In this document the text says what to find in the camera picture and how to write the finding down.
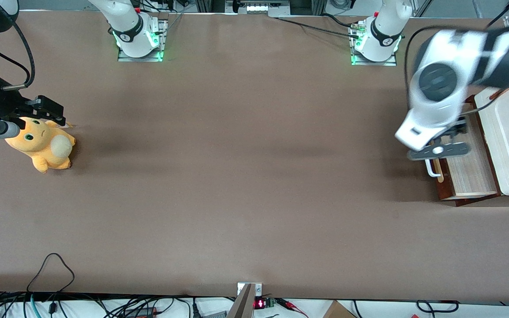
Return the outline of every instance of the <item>yellow plush toy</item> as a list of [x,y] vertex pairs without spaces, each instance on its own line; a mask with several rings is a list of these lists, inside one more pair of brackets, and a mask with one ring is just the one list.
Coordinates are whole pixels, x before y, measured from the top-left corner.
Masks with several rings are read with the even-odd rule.
[[21,119],[26,123],[25,129],[21,129],[16,137],[5,139],[11,147],[31,157],[34,167],[42,173],[48,168],[68,169],[72,166],[68,156],[76,144],[74,137],[57,128],[54,121]]

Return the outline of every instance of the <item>brown table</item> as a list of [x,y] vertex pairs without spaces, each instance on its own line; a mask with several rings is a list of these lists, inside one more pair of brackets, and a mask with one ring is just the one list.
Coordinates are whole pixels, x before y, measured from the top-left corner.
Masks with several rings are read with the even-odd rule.
[[[401,51],[398,67],[351,66],[346,38],[186,15],[164,62],[117,63],[97,12],[18,21],[37,66],[23,94],[62,103],[79,144],[71,170],[42,175],[0,140],[0,290],[59,252],[71,292],[232,295],[250,280],[274,296],[509,300],[509,207],[438,202],[393,137]],[[433,23],[483,25],[406,34]],[[12,31],[0,50],[27,62]],[[24,78],[1,59],[0,76]],[[34,290],[67,280],[54,259]]]

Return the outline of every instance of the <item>black cable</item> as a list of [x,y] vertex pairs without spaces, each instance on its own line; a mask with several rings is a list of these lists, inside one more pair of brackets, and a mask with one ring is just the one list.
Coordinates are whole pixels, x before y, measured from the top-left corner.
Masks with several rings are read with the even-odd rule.
[[[500,14],[498,16],[496,16],[496,18],[494,18],[489,24],[487,24],[487,26],[485,27],[484,30],[486,30],[494,22],[499,20],[500,17],[503,16],[507,12],[508,9],[509,9],[509,3],[506,5],[506,8],[504,8],[504,10],[502,12],[500,12]],[[461,32],[468,32],[468,31],[483,32],[484,31],[484,30],[481,31],[481,30],[475,30],[475,29],[458,29],[458,28],[453,28],[450,26],[425,26],[423,28],[420,28],[416,32],[414,32],[414,34],[412,34],[412,36],[410,37],[410,40],[408,40],[408,43],[406,44],[406,51],[404,53],[404,83],[406,85],[406,98],[408,99],[408,109],[410,109],[410,82],[409,82],[409,76],[408,76],[408,56],[409,56],[409,52],[410,52],[410,44],[412,44],[412,41],[416,37],[416,35],[420,34],[421,32],[423,32],[425,30],[456,30],[456,31],[461,31]],[[503,28],[502,31],[509,32],[509,26]],[[484,109],[485,107],[488,107],[488,106],[489,106],[489,104],[479,108],[478,111],[481,111],[482,109]]]
[[34,81],[34,58],[33,53],[30,50],[30,46],[27,42],[27,39],[25,38],[25,35],[21,31],[20,27],[17,25],[17,23],[13,20],[11,16],[0,6],[1,13],[7,18],[7,20],[13,25],[15,30],[17,31],[17,34],[19,34],[19,37],[21,38],[21,42],[23,42],[23,45],[25,46],[25,49],[27,51],[27,56],[29,57],[30,62],[30,78],[23,83],[25,87],[29,87],[33,81]]
[[42,265],[41,265],[40,269],[38,270],[37,274],[33,277],[32,280],[30,280],[29,284],[27,285],[27,292],[31,292],[29,290],[30,285],[38,278],[38,276],[40,275],[40,273],[44,269],[44,265],[46,264],[46,261],[52,255],[58,256],[58,258],[60,258],[60,261],[62,262],[62,265],[64,265],[64,267],[70,272],[70,274],[72,274],[72,280],[70,280],[70,282],[68,284],[66,284],[63,288],[60,288],[59,290],[57,290],[56,293],[62,292],[63,290],[65,290],[65,288],[67,288],[68,286],[70,286],[74,282],[74,280],[76,279],[76,274],[74,274],[73,270],[68,265],[66,265],[66,262],[64,261],[64,258],[62,258],[62,256],[60,256],[60,254],[58,254],[58,253],[50,253],[49,255],[47,255],[44,258],[44,261],[42,261]]
[[174,298],[172,298],[172,302],[164,310],[162,310],[160,313],[162,314],[163,312],[167,311],[172,306],[172,304],[174,304]]
[[[500,89],[499,91],[497,91],[497,93],[500,95],[504,91],[505,91],[505,89]],[[467,110],[464,113],[461,113],[461,115],[459,115],[459,116],[466,116],[466,115],[471,115],[471,114],[478,113],[479,111],[489,107],[492,103],[494,103],[496,101],[496,99],[498,99],[498,98],[496,97],[495,99],[487,102],[483,107],[478,107],[478,108],[475,108],[475,109],[472,109],[472,110]]]
[[5,54],[3,54],[1,52],[0,52],[0,57],[5,59],[6,61],[12,63],[12,64],[15,64],[16,66],[19,66],[25,72],[25,74],[27,75],[27,78],[25,79],[25,83],[30,80],[30,71],[27,70],[27,68],[24,67],[21,63],[13,60],[12,58],[6,56]]
[[[424,308],[422,308],[420,306],[420,303],[426,304],[429,309],[425,310]],[[435,316],[436,312],[441,313],[441,314],[450,314],[451,312],[455,312],[455,311],[459,310],[459,302],[455,301],[455,302],[453,302],[453,304],[455,304],[455,308],[452,308],[450,310],[434,310],[433,307],[431,306],[431,304],[427,300],[418,300],[416,302],[416,307],[419,310],[421,310],[422,312],[425,312],[426,314],[432,314],[432,317],[436,318],[436,316]]]
[[27,294],[23,298],[23,316],[27,318]]
[[504,10],[502,10],[495,18],[493,18],[485,27],[485,29],[489,28],[490,26],[492,26],[493,24],[495,24],[496,21],[498,21],[501,16],[503,16],[506,12],[508,12],[509,10],[509,2],[508,4],[505,6]]
[[359,38],[358,36],[356,36],[354,34],[342,34],[341,32],[335,32],[335,31],[331,31],[331,30],[327,30],[327,29],[322,29],[322,28],[318,28],[317,26],[310,26],[309,24],[295,22],[295,21],[292,21],[292,20],[284,20],[284,19],[281,19],[281,18],[274,18],[274,19],[280,20],[280,21],[283,21],[283,22],[289,22],[289,23],[297,24],[297,25],[299,25],[301,27],[306,27],[306,28],[310,28],[310,29],[313,29],[313,30],[318,30],[318,31],[321,31],[321,32],[327,32],[328,34],[336,34],[336,35],[340,35],[340,36],[346,36],[347,38]]
[[11,309],[11,307],[13,306],[13,304],[15,303],[15,301],[17,300],[17,298],[18,298],[18,297],[19,297],[19,296],[15,296],[15,297],[13,298],[13,301],[9,304],[9,307],[6,307],[6,308],[5,308],[4,314],[2,314],[2,316],[1,316],[0,318],[6,318],[6,316],[7,316],[7,312],[9,311],[9,309]]
[[152,8],[158,12],[162,12],[161,10],[164,10],[164,11],[171,11],[170,9],[165,9],[165,8],[156,8],[155,6],[152,5],[152,3],[150,3],[149,0],[145,0],[147,2],[147,4],[144,4],[142,1],[139,2],[139,4],[141,4],[141,6],[143,7],[147,7],[147,8]]
[[359,307],[357,306],[356,299],[353,299],[353,304],[355,305],[355,312],[357,312],[357,316],[359,316],[359,318],[362,318],[362,316],[360,315],[360,312],[359,312]]
[[183,302],[184,304],[188,305],[188,316],[190,318],[192,318],[192,306],[190,306],[190,304],[188,304],[188,302],[186,302],[185,300],[181,300],[180,298],[174,298],[174,299],[179,301],[179,302]]
[[333,16],[331,14],[328,14],[328,13],[324,13],[321,16],[327,16],[329,18],[332,18],[333,21],[335,21],[336,24],[339,24],[340,26],[344,26],[344,27],[347,27],[347,28],[350,28],[351,24],[352,24],[352,23],[349,23],[349,24],[343,23],[343,22],[339,21],[339,19],[337,19],[335,16]]
[[66,312],[64,311],[64,308],[62,307],[62,303],[60,302],[60,299],[58,300],[58,306],[60,307],[60,311],[62,311],[62,314],[64,315],[64,317],[68,318],[68,316],[66,315]]

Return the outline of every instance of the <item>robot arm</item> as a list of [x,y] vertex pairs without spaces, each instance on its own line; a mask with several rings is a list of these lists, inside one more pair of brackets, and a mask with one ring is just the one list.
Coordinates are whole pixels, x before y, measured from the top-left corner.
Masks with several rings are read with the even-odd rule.
[[422,150],[457,121],[471,84],[509,88],[509,26],[441,30],[422,44],[410,82],[410,111],[396,138]]
[[89,0],[107,19],[117,40],[117,45],[130,57],[146,56],[160,44],[158,18],[145,12],[139,14],[131,0]]
[[[113,29],[119,47],[130,57],[143,57],[158,47],[158,19],[135,12],[131,0],[91,0]],[[0,0],[0,32],[16,26],[18,0]],[[30,100],[19,92],[29,83],[10,85],[0,78],[0,139],[15,137],[25,122],[19,117],[50,119],[65,125],[63,107],[45,96]]]

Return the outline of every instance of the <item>wire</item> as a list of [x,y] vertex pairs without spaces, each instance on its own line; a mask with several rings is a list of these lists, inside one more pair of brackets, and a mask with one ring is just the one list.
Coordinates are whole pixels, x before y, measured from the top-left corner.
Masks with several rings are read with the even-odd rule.
[[23,316],[27,318],[27,295],[23,297]]
[[[491,22],[489,22],[489,24],[487,24],[487,26],[484,28],[484,30],[486,30],[487,28],[489,28],[489,26],[491,26],[493,23],[495,23],[497,20],[499,20],[500,17],[503,16],[507,12],[508,9],[509,9],[509,3],[506,5],[504,10],[502,10],[502,12],[500,12],[500,14],[498,14],[493,20],[491,20]],[[449,27],[449,26],[425,26],[424,28],[420,28],[419,30],[414,32],[414,34],[412,34],[412,36],[410,37],[410,40],[408,41],[408,44],[406,44],[406,52],[404,53],[404,83],[406,85],[406,97],[408,99],[408,109],[410,109],[410,82],[409,82],[409,79],[408,79],[409,78],[409,75],[408,75],[408,56],[409,56],[409,53],[410,53],[410,44],[412,44],[412,40],[418,34],[420,34],[421,32],[423,32],[425,30],[456,30],[456,31],[461,31],[461,32],[468,32],[468,31],[479,31],[479,32],[481,32],[481,30],[475,30],[475,29],[457,29],[457,28],[452,28],[452,27]],[[502,32],[509,32],[509,26],[507,26],[505,28],[502,28],[501,30],[502,30]],[[478,111],[483,110],[484,108],[488,107],[489,105],[490,105],[490,103],[488,103],[487,105],[479,108],[477,111],[474,111],[474,112],[477,113]]]
[[6,56],[5,54],[3,54],[3,53],[1,53],[1,52],[0,52],[0,57],[1,57],[1,58],[3,58],[3,59],[5,59],[5,60],[7,60],[8,62],[11,62],[12,64],[15,64],[15,65],[16,65],[16,66],[18,66],[18,67],[20,67],[20,68],[21,68],[21,69],[25,72],[25,74],[27,75],[27,78],[25,79],[25,83],[26,83],[27,81],[29,81],[29,79],[30,79],[30,72],[29,72],[29,70],[27,70],[27,68],[26,68],[26,67],[24,67],[21,63],[19,63],[19,62],[17,62],[17,61],[15,61],[15,60],[13,60],[12,58],[10,58],[10,57]]
[[289,23],[297,24],[299,26],[310,28],[310,29],[314,29],[314,30],[318,30],[318,31],[321,31],[321,32],[327,32],[329,34],[337,34],[337,35],[340,35],[340,36],[346,36],[348,38],[358,38],[358,36],[356,36],[354,34],[342,34],[341,32],[335,32],[335,31],[331,31],[331,30],[327,30],[327,29],[322,29],[322,28],[318,28],[317,26],[310,26],[309,24],[295,22],[295,21],[292,21],[292,20],[284,20],[284,19],[281,19],[281,18],[274,18],[274,19],[280,20],[280,21],[283,21],[283,22],[289,22]]
[[62,303],[60,302],[60,299],[58,300],[58,306],[60,307],[60,311],[62,311],[62,314],[64,315],[64,317],[68,318],[68,316],[66,315],[66,312],[64,311],[64,308],[62,308]]
[[139,1],[139,4],[143,7],[147,7],[147,8],[152,8],[158,12],[163,12],[163,11],[171,11],[170,9],[165,9],[165,8],[156,8],[155,6],[152,5],[152,3],[150,3],[149,0],[145,0],[145,2],[147,2],[147,4],[144,4],[142,1]]
[[351,24],[352,24],[352,23],[350,23],[350,24],[343,23],[343,22],[339,21],[339,19],[337,19],[335,16],[333,16],[331,14],[328,14],[328,13],[324,13],[321,16],[327,16],[329,18],[332,18],[332,20],[335,21],[336,24],[339,24],[340,26],[344,26],[344,27],[347,27],[347,28],[350,28]]
[[[425,310],[424,308],[422,308],[420,306],[420,303],[426,304],[428,306],[429,310]],[[459,310],[459,302],[455,301],[455,302],[453,302],[453,304],[455,304],[455,308],[450,309],[450,310],[434,310],[433,307],[431,306],[431,304],[427,300],[418,300],[416,302],[416,307],[419,310],[421,310],[422,312],[425,312],[426,314],[432,314],[432,317],[436,318],[435,317],[436,312],[439,312],[442,314],[450,314],[451,312],[455,312],[455,311]]]
[[33,294],[30,295],[30,306],[33,308],[34,315],[37,316],[37,318],[42,318],[41,314],[38,312],[37,306],[34,304]]
[[33,81],[34,81],[34,58],[33,53],[30,50],[29,44],[27,42],[27,39],[25,38],[25,35],[21,31],[20,27],[17,25],[17,23],[13,20],[11,16],[0,6],[1,13],[7,18],[7,20],[13,25],[15,30],[17,31],[17,34],[19,34],[19,37],[21,38],[21,42],[23,42],[23,45],[25,46],[25,49],[27,51],[27,56],[29,57],[29,63],[30,63],[30,77],[28,80],[26,80],[23,85],[24,87],[29,87]]
[[30,280],[29,284],[27,285],[27,292],[31,292],[29,290],[30,285],[33,284],[34,281],[38,278],[38,276],[42,272],[42,269],[44,269],[44,265],[46,264],[46,261],[52,255],[58,256],[58,258],[60,258],[60,261],[62,262],[62,265],[64,265],[64,267],[66,267],[66,269],[70,272],[70,274],[72,274],[72,280],[70,280],[70,282],[68,284],[66,284],[63,288],[60,288],[56,292],[62,292],[63,290],[65,290],[65,288],[67,288],[68,286],[70,286],[74,282],[74,280],[76,279],[76,274],[74,274],[73,270],[68,265],[66,265],[66,262],[64,261],[64,258],[62,258],[62,256],[60,256],[60,254],[58,254],[58,253],[50,253],[49,255],[47,255],[44,258],[44,261],[42,261],[42,265],[41,265],[40,269],[38,270],[37,274],[33,277],[32,280]]
[[18,298],[18,297],[19,297],[19,296],[15,296],[15,297],[13,298],[13,301],[9,304],[9,307],[6,307],[6,308],[5,308],[4,314],[2,314],[1,318],[6,318],[6,316],[7,316],[7,312],[9,311],[9,309],[11,309],[11,307],[13,306],[13,304],[15,303],[15,301],[17,300],[17,298]]
[[170,25],[166,29],[166,32],[168,32],[168,30],[170,30],[170,28],[174,25],[174,23],[176,23],[178,20],[180,20],[182,18],[182,14],[184,14],[184,12],[186,12],[186,10],[188,10],[189,8],[184,8],[184,9],[182,9],[182,11],[180,11],[180,14],[178,14],[178,16],[176,16],[176,19],[174,21],[172,21],[172,23],[170,23]]
[[303,312],[302,310],[299,310],[299,309],[295,308],[294,311],[298,312],[300,314],[303,314],[303,316],[305,316],[305,318],[309,318],[309,316],[307,316],[307,314],[305,314],[305,312]]
[[184,304],[188,305],[188,316],[190,318],[192,318],[192,306],[190,306],[190,304],[188,304],[188,302],[186,302],[185,300],[181,300],[180,298],[175,298],[175,300],[177,300],[179,302],[183,302]]
[[478,108],[475,108],[473,110],[465,111],[464,113],[461,113],[461,115],[459,115],[459,116],[466,116],[466,115],[471,115],[471,114],[478,113],[479,111],[489,107],[492,103],[494,103],[496,101],[496,99],[498,99],[498,98],[496,97],[495,99],[487,102],[483,107],[478,107]]
[[355,312],[357,312],[357,316],[359,316],[359,318],[362,318],[360,312],[359,312],[359,307],[357,306],[357,300],[356,299],[353,299],[353,304],[355,305]]
[[495,24],[495,22],[498,21],[501,18],[501,16],[503,16],[506,12],[508,12],[508,10],[509,10],[509,2],[505,6],[504,10],[502,10],[495,18],[493,18],[490,22],[488,22],[485,29],[487,29],[490,26],[492,26],[493,24]]

